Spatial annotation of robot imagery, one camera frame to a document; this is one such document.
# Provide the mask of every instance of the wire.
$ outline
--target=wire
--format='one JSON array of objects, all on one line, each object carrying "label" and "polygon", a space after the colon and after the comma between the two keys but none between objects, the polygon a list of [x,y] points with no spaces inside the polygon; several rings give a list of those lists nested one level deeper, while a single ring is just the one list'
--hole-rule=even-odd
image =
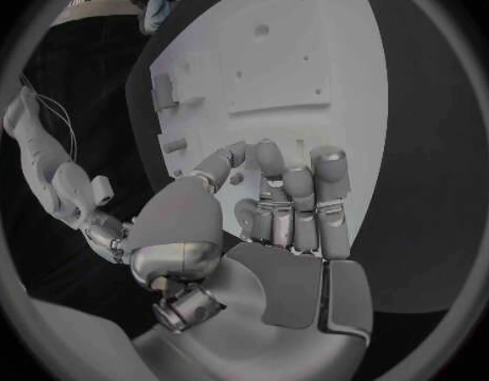
[{"label": "wire", "polygon": [[[34,86],[31,84],[31,81],[25,76],[25,74],[20,75],[21,82],[27,86],[29,89],[32,90],[32,92],[36,95],[37,101],[43,105],[49,112],[54,114],[56,117],[58,117],[69,129],[69,156],[73,159],[74,162],[76,162],[76,159],[78,158],[78,142],[76,140],[76,134],[73,129],[73,125],[71,123],[71,119],[69,118],[69,114],[65,107],[57,102],[56,100],[53,100],[51,97],[42,95],[37,92],[37,90],[34,88]],[[50,104],[56,106],[58,110],[54,109]]]}]

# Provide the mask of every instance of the black background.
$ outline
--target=black background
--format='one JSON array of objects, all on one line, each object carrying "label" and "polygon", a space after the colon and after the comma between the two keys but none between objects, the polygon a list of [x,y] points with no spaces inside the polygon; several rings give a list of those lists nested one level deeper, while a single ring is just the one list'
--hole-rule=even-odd
[{"label": "black background", "polygon": [[[489,41],[489,0],[461,0],[469,10],[474,21],[480,26],[484,35]],[[9,27],[16,20],[19,13],[24,9],[29,0],[0,0],[0,44],[3,43],[3,36],[8,32]],[[131,58],[133,53],[127,52],[127,58]],[[125,73],[125,64],[122,65],[122,72]],[[105,100],[119,100],[119,90],[113,91]],[[136,177],[137,182],[143,177]],[[142,187],[143,192],[140,196],[147,196],[147,186]],[[136,205],[141,203],[138,196],[134,200]],[[125,279],[119,283],[120,286],[130,286]],[[146,296],[137,300],[136,303],[148,303]],[[423,329],[430,329],[439,317],[426,317],[427,322]],[[390,334],[385,338],[383,348],[394,349],[394,335]],[[411,337],[413,340],[422,337],[422,334],[403,334],[402,337]],[[489,379],[489,309],[486,312],[480,325],[473,333],[472,337],[464,345],[463,349],[454,357],[453,361],[444,368],[436,377],[436,380],[459,379],[462,375],[471,371],[475,377]],[[51,379],[44,370],[36,363],[26,348],[22,346],[14,331],[8,326],[2,313],[0,313],[0,379],[19,379],[24,376],[35,379]]]}]

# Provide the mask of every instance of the white surface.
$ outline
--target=white surface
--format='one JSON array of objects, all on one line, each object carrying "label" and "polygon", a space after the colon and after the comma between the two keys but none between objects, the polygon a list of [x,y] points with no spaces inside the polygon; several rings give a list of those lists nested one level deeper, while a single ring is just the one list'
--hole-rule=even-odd
[{"label": "white surface", "polygon": [[[219,147],[268,137],[287,163],[309,151],[344,148],[352,192],[351,241],[370,204],[386,137],[386,62],[367,0],[223,0],[183,31],[151,65],[168,73],[181,105],[158,112],[160,142],[186,138],[164,154],[169,173],[188,173]],[[240,227],[233,207],[258,197],[259,171],[218,194],[224,228]]]}]

